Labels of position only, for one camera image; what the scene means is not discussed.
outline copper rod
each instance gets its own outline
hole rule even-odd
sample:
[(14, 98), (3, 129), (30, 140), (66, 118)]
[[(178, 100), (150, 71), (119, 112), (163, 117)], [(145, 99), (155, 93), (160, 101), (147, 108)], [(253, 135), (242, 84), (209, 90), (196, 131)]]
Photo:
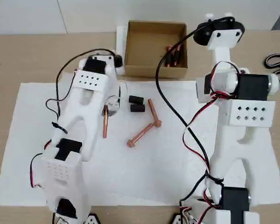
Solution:
[(150, 123), (147, 125), (142, 131), (140, 131), (134, 138), (131, 140), (127, 141), (127, 145), (132, 148), (135, 146), (135, 143), (143, 136), (145, 135), (146, 132), (148, 132), (152, 127), (154, 126), (153, 123)]
[(161, 124), (162, 124), (162, 121), (159, 120), (158, 118), (158, 115), (157, 115), (157, 112), (155, 111), (155, 108), (154, 108), (154, 104), (152, 102), (151, 99), (148, 99), (148, 104), (149, 104), (149, 107), (150, 107), (150, 110), (151, 110), (151, 113), (153, 114), (153, 118), (154, 118), (154, 126), (156, 127), (160, 127)]
[(104, 128), (103, 128), (103, 138), (107, 138), (107, 130), (108, 130), (108, 106), (104, 106)]

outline wooden table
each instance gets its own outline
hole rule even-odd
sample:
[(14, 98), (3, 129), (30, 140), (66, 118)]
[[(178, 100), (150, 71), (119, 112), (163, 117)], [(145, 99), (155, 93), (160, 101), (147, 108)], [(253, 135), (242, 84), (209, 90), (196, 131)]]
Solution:
[[(97, 47), (114, 49), (115, 34), (0, 35), (0, 167), (20, 83), (54, 82), (57, 72), (69, 58)], [(249, 68), (251, 73), (266, 74), (268, 71), (262, 61), (271, 53), (280, 53), (280, 31), (247, 31), (231, 55), (238, 66)], [(190, 40), (188, 54), (187, 80), (210, 71), (211, 52), (205, 47)], [(66, 71), (76, 66), (77, 61)], [(280, 90), (273, 99), (277, 101), (277, 108), (271, 133), (280, 167)], [(116, 206), (94, 207), (92, 211), (98, 214), (102, 224), (167, 224), (178, 209)], [(260, 213), (262, 224), (280, 223), (280, 204), (259, 206), (253, 211)], [(47, 208), (0, 207), (1, 224), (47, 224), (51, 219)]]

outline white wall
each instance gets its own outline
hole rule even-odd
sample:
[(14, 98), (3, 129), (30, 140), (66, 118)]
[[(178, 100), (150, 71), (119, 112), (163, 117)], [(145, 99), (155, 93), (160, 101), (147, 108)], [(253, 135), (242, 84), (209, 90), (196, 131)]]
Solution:
[(0, 34), (66, 33), (56, 0), (0, 0)]
[(194, 29), (209, 12), (232, 12), (247, 29), (271, 29), (280, 0), (0, 0), (0, 34), (115, 31), (130, 19), (180, 21)]

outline brown cardboard box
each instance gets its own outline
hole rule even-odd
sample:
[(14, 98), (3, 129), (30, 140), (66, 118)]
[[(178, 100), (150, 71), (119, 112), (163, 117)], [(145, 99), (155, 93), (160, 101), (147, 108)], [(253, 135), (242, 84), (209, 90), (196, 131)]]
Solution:
[[(126, 75), (155, 77), (159, 61), (166, 53), (166, 46), (174, 45), (186, 34), (185, 23), (129, 21), (126, 38)], [(177, 67), (163, 64), (160, 78), (183, 78), (188, 70), (187, 44), (184, 42), (181, 61)]]

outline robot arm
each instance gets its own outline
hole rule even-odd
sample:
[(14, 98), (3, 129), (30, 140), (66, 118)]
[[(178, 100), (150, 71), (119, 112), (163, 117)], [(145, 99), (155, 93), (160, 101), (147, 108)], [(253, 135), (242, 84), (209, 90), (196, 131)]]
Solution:
[[(114, 100), (110, 95), (119, 92), (116, 74), (121, 66), (118, 55), (96, 55), (80, 61), (67, 106), (58, 120), (60, 128), (54, 130), (52, 142), (42, 155), (47, 205), (67, 222), (83, 223), (89, 215), (82, 162), (91, 157), (104, 105)], [(79, 120), (86, 129), (84, 142), (63, 138)]]
[[(217, 99), (219, 107), (217, 135), (214, 154), (210, 159), (210, 175), (224, 179), (235, 160), (242, 160), (246, 171), (246, 187), (221, 186), (210, 178), (205, 185), (220, 210), (211, 209), (203, 220), (206, 223), (257, 224), (259, 215), (249, 212), (250, 206), (265, 201), (259, 194), (265, 183), (261, 180), (258, 154), (270, 154), (266, 166), (278, 176), (278, 165), (274, 160), (270, 142), (269, 127), (272, 126), (274, 101), (267, 101), (279, 88), (275, 74), (253, 75), (247, 68), (238, 68), (230, 59), (230, 49), (240, 40), (245, 29), (239, 22), (221, 22), (217, 27), (208, 27), (194, 35), (194, 40), (213, 51), (215, 70), (196, 82), (197, 98), (200, 103), (212, 100), (212, 93), (220, 91), (233, 96), (231, 99)], [(194, 202), (193, 214), (199, 217), (205, 210), (205, 203)]]

